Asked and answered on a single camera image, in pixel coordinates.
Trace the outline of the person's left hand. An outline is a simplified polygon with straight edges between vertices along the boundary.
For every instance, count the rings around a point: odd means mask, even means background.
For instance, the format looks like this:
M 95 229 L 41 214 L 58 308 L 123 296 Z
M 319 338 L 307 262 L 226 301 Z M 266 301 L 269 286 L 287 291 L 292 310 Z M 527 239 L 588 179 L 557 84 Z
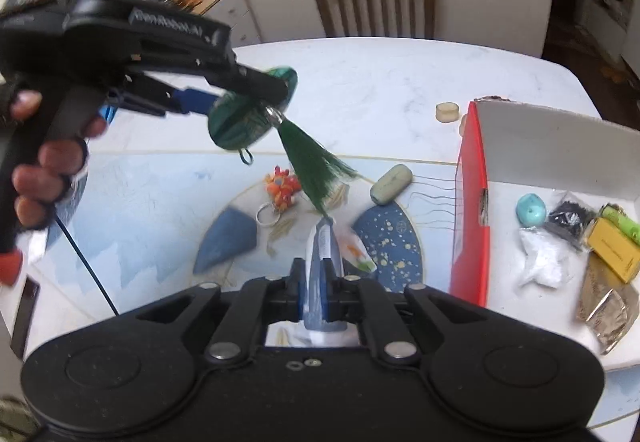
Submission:
M 42 95 L 37 91 L 23 89 L 9 101 L 9 117 L 13 121 L 26 121 L 35 115 Z M 72 177 L 80 173 L 87 162 L 88 150 L 85 139 L 99 137 L 106 129 L 105 119 L 96 115 L 80 133 L 79 138 L 43 143 L 35 164 L 23 164 L 14 168 L 12 183 L 17 191 L 14 210 L 22 227 L 26 230 L 37 230 L 48 224 L 53 204 L 65 196 Z M 15 284 L 22 263 L 21 251 L 1 254 L 1 285 Z

